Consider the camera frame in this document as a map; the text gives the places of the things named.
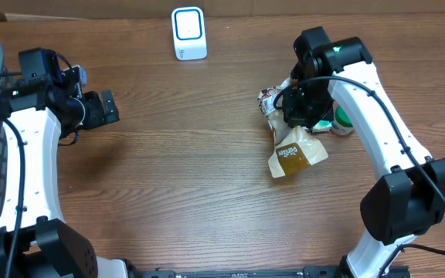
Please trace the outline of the clear plastic bag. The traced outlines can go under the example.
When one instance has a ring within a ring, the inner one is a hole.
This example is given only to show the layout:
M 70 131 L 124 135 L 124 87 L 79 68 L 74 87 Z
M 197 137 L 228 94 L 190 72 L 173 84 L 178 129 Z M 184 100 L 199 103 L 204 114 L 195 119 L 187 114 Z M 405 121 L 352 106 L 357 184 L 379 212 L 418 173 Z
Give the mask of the clear plastic bag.
M 323 144 L 308 133 L 306 127 L 289 127 L 284 122 L 284 112 L 273 106 L 273 102 L 287 86 L 296 83 L 290 77 L 279 86 L 259 92 L 257 103 L 273 134 L 274 148 L 268 160 L 273 178 L 296 174 L 328 158 Z

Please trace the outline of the green lid jar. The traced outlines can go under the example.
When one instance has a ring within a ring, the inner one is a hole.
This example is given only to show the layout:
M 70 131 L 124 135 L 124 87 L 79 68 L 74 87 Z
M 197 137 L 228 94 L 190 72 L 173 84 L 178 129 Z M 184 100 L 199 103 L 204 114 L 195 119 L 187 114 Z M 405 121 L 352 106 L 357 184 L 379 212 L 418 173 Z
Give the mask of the green lid jar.
M 331 122 L 331 131 L 337 135 L 349 135 L 354 130 L 352 122 L 342 107 L 337 106 L 334 112 L 334 120 Z

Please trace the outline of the teal tissue pack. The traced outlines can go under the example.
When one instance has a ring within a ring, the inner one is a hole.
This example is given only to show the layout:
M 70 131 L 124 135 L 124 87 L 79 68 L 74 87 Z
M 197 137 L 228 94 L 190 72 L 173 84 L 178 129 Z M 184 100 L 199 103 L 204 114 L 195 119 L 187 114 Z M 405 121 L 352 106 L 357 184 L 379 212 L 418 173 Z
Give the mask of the teal tissue pack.
M 327 133 L 331 130 L 331 121 L 320 120 L 311 129 L 312 134 Z

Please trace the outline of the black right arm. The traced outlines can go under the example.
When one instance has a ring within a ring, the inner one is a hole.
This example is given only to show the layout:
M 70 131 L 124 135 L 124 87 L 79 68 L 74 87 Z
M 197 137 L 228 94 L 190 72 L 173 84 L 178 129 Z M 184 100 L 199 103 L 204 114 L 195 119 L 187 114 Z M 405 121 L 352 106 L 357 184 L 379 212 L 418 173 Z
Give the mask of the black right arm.
M 322 27 L 294 41 L 294 83 L 274 106 L 290 127 L 313 127 L 342 109 L 371 159 L 376 183 L 362 199 L 365 232 L 337 266 L 307 266 L 306 277 L 407 277 L 393 261 L 445 215 L 445 158 L 436 160 L 389 100 L 370 52 L 357 37 L 332 42 Z

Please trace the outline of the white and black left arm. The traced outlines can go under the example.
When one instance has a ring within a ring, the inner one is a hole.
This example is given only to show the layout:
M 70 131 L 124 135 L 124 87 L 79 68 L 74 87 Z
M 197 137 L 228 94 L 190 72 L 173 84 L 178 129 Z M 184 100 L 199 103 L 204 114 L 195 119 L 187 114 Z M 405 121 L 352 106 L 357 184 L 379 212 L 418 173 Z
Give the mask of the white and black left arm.
M 0 277 L 132 276 L 65 223 L 57 186 L 66 138 L 119 121 L 112 93 L 84 92 L 85 71 L 51 49 L 22 51 L 19 63 L 0 92 Z

